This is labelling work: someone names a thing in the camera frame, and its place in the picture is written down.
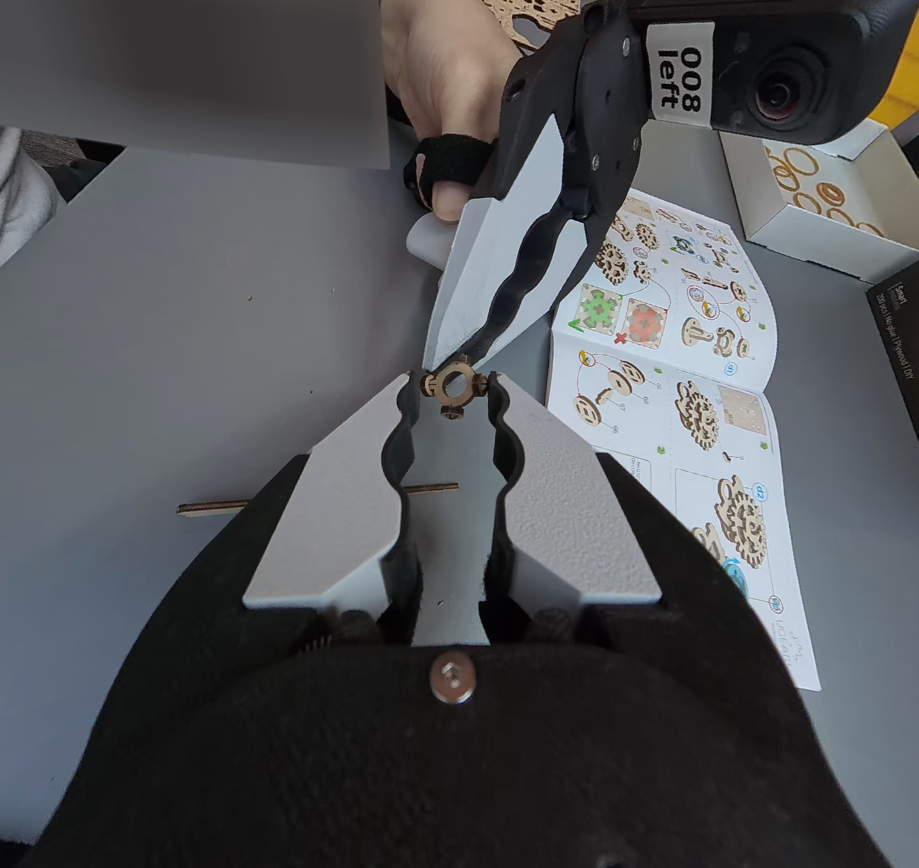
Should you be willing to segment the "printed assembly instruction booklet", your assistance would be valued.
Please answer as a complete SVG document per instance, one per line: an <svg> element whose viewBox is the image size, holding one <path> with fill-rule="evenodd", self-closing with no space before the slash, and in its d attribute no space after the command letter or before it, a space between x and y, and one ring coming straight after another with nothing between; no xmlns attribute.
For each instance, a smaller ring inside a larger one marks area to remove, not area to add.
<svg viewBox="0 0 919 868"><path fill-rule="evenodd" d="M693 533L821 690L764 396L775 313L729 225L631 189L551 333L548 409Z"/></svg>

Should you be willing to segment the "small wooden ring part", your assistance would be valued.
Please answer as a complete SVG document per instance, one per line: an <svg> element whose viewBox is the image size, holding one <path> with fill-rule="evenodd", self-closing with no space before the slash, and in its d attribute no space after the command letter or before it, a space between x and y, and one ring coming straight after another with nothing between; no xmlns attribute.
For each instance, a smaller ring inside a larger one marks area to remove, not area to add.
<svg viewBox="0 0 919 868"><path fill-rule="evenodd" d="M457 355L437 373L427 373L420 381L424 397L440 402L440 414L448 420L463 418L465 407L488 390L488 377L477 372L466 354Z"/></svg>

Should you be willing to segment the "dark model kit box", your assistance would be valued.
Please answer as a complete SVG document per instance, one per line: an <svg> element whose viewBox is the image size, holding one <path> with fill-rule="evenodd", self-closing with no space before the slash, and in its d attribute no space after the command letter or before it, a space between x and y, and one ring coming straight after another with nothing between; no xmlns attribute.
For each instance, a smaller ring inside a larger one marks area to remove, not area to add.
<svg viewBox="0 0 919 868"><path fill-rule="evenodd" d="M867 301L918 433L918 262L871 287Z"/></svg>

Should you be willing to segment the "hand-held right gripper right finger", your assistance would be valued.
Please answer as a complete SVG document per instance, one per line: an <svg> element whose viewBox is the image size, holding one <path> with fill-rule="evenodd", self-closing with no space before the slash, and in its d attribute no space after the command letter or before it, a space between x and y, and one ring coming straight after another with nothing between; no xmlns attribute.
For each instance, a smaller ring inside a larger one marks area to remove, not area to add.
<svg viewBox="0 0 919 868"><path fill-rule="evenodd" d="M489 377L493 463L504 477L485 570L489 612L534 619L650 605L661 589L589 443L509 376Z"/></svg>

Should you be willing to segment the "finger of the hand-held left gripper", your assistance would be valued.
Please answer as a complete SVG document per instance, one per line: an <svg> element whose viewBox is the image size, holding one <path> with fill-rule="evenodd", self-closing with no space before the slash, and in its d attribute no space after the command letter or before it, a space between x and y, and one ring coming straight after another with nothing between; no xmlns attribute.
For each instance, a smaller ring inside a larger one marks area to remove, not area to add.
<svg viewBox="0 0 919 868"><path fill-rule="evenodd" d="M511 274L525 233L556 203L562 168L563 140L551 114L505 198L466 204L429 323L425 371L467 354L500 282Z"/></svg>
<svg viewBox="0 0 919 868"><path fill-rule="evenodd" d="M586 249L584 226L571 218L570 210L551 209L535 220L520 243L511 274L493 296L484 326L467 344L474 368L557 304Z"/></svg>

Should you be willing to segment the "person in white shirt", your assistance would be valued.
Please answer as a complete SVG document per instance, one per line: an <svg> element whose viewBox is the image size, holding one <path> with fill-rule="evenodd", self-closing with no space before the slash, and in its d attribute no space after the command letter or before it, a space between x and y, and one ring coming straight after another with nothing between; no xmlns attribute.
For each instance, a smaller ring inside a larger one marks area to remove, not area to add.
<svg viewBox="0 0 919 868"><path fill-rule="evenodd" d="M64 205L47 171L22 146L22 132L1 127L1 265Z"/></svg>

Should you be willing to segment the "thin wooden stick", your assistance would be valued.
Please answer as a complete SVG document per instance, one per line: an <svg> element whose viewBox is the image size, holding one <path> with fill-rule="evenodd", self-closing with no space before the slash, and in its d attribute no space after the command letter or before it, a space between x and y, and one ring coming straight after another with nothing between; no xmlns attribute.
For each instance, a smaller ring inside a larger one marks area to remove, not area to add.
<svg viewBox="0 0 919 868"><path fill-rule="evenodd" d="M457 482L430 483L420 485L407 485L403 488L408 495L442 493L459 489ZM187 519L203 518L210 516L235 515L243 510L249 499L232 499L212 502L193 502L178 505L176 514Z"/></svg>

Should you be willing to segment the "grey desk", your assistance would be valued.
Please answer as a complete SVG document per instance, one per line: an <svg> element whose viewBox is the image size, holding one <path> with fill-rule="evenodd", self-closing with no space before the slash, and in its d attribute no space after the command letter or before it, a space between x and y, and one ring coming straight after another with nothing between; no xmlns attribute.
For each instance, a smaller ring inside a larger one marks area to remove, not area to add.
<svg viewBox="0 0 919 868"><path fill-rule="evenodd" d="M415 364L438 274L392 169L126 149L2 268L2 838L52 815L121 662L228 517ZM755 244L824 751L917 866L917 439L866 285Z"/></svg>

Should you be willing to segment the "heap of wooden rings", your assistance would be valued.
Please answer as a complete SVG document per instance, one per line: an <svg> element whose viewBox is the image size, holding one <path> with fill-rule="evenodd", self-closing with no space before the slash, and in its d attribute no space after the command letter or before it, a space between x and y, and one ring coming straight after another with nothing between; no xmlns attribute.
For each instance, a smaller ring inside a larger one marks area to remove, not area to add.
<svg viewBox="0 0 919 868"><path fill-rule="evenodd" d="M783 199L803 211L821 215L877 237L887 237L883 220L853 164L815 147L763 142Z"/></svg>

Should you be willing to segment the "person's left hand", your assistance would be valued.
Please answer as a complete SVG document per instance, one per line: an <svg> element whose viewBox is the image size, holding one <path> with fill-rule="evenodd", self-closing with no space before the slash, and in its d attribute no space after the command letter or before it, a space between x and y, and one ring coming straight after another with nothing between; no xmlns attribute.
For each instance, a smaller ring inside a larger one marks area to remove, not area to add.
<svg viewBox="0 0 919 868"><path fill-rule="evenodd" d="M498 138L520 58L480 0L380 0L384 77L419 140Z"/></svg>

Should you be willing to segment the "white cardboard box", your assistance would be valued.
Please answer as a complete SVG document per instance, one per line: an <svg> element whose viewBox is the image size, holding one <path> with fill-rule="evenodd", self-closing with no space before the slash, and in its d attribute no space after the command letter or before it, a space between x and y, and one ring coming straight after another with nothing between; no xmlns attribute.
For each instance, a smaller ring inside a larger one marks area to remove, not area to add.
<svg viewBox="0 0 919 868"><path fill-rule="evenodd" d="M815 148L853 164L887 237L803 211L783 199L763 142L807 146L726 132L719 139L749 241L872 283L917 260L917 177L885 126L867 120L837 141Z"/></svg>

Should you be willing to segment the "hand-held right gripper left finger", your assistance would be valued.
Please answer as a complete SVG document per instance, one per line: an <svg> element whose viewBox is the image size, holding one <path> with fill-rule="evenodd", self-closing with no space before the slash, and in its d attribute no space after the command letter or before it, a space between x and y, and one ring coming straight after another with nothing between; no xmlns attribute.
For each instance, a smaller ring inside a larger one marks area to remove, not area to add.
<svg viewBox="0 0 919 868"><path fill-rule="evenodd" d="M397 556L413 457L399 457L396 443L405 434L412 445L412 382L400 374L312 448L247 586L247 609L358 610L377 621L412 593L415 566Z"/></svg>

